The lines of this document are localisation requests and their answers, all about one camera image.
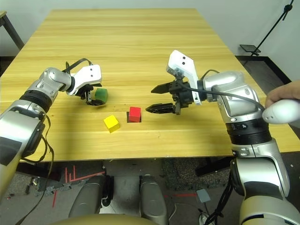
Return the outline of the bystander bare hand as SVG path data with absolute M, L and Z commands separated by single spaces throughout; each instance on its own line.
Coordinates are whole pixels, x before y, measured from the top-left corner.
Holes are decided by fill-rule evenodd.
M 272 104 L 282 99 L 300 99 L 300 81 L 293 81 L 288 84 L 279 86 L 268 93 L 265 101 L 265 107 L 268 108 Z

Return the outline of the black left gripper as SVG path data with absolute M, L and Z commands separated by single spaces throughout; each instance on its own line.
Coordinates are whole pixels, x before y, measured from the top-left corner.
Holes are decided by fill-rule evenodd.
M 102 87 L 102 84 L 86 84 L 77 91 L 76 96 L 80 97 L 81 100 L 86 99 L 87 105 L 104 105 L 105 91 L 97 90 L 91 93 L 91 91 L 94 90 L 94 87 Z

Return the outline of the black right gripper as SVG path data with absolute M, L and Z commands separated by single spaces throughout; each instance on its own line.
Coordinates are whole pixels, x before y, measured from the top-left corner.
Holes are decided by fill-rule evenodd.
M 147 112 L 155 114 L 173 113 L 180 115 L 182 108 L 188 108 L 194 102 L 192 91 L 189 90 L 188 82 L 172 81 L 160 84 L 151 90 L 151 93 L 170 93 L 172 94 L 173 103 L 153 104 L 146 108 Z

